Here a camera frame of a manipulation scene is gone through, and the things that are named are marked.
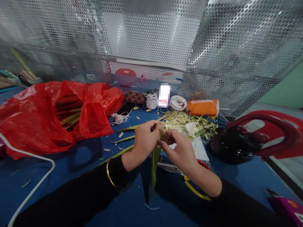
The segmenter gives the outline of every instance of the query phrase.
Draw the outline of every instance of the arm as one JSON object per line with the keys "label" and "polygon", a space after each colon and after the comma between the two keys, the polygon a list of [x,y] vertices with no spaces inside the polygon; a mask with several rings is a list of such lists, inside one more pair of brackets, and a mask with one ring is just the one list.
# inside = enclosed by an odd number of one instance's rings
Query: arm
{"label": "arm", "polygon": [[[109,161],[110,178],[116,186],[123,187],[127,174],[152,152],[160,129],[157,127],[151,132],[151,128],[158,123],[149,121],[137,127],[133,150]],[[84,226],[119,194],[119,188],[108,179],[106,165],[80,175],[39,199],[17,216],[14,227]]]}
{"label": "arm", "polygon": [[[166,142],[158,142],[170,160],[211,197],[216,213],[224,223],[236,226],[290,226],[276,213],[201,166],[191,141],[177,130],[166,131]],[[174,150],[168,146],[173,143],[177,143]]]}

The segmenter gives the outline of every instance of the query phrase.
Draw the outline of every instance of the yellow scissors handle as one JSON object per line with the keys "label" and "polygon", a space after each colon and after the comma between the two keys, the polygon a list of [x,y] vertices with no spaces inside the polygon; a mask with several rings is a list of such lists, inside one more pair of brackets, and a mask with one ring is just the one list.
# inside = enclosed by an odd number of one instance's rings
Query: yellow scissors handle
{"label": "yellow scissors handle", "polygon": [[202,195],[200,192],[198,192],[188,181],[190,180],[187,176],[184,175],[184,182],[189,187],[190,190],[192,190],[193,193],[195,193],[197,196],[199,196],[201,199],[205,199],[210,201],[210,197],[207,195]]}

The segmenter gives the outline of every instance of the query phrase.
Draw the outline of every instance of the green wall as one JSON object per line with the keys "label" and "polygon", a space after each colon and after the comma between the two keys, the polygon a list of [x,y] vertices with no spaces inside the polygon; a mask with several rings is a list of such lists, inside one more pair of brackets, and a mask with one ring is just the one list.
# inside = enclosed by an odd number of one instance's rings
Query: green wall
{"label": "green wall", "polygon": [[303,62],[258,102],[295,108],[303,107]]}

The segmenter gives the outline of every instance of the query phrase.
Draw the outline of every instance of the black cord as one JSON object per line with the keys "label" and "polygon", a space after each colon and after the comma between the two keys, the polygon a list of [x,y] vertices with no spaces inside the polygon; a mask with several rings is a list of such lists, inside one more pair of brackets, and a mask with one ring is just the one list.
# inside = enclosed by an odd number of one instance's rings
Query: black cord
{"label": "black cord", "polygon": [[222,125],[222,127],[224,128],[224,130],[227,130],[227,127],[226,127],[227,125],[225,125],[225,124],[223,124],[223,123],[222,123],[222,121],[221,121],[221,118],[220,118],[219,114],[218,114],[217,118],[219,119],[220,124]]}

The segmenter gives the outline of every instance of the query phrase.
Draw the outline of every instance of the hole pattern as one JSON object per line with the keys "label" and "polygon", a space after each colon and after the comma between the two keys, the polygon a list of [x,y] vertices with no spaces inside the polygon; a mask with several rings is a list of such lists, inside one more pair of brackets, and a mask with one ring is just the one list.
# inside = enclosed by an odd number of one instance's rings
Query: hole pattern
{"label": "hole pattern", "polygon": [[[223,114],[239,116],[303,60],[302,24],[300,0],[3,0],[0,68],[22,69],[14,47],[44,81],[146,94],[169,82],[173,94],[217,98],[229,109]],[[109,55],[188,69],[109,62]]]}

